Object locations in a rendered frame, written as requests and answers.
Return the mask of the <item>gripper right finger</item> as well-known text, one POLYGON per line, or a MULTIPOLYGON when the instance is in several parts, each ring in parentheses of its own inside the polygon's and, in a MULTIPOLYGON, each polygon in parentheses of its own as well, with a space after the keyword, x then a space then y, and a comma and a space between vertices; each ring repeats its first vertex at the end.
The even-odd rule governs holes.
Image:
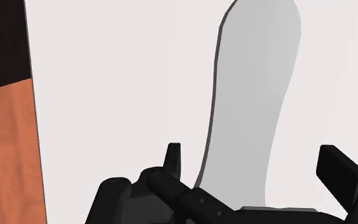
POLYGON ((344 224, 358 224, 358 165, 333 145, 322 145, 316 175, 347 212, 344 224))

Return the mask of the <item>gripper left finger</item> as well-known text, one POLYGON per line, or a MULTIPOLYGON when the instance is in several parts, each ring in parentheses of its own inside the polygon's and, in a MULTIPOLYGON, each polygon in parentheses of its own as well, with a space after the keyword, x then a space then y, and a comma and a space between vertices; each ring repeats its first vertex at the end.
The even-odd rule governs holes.
POLYGON ((161 167, 104 180, 85 224, 232 224, 233 210, 201 188, 180 181, 181 145, 170 143, 161 167))

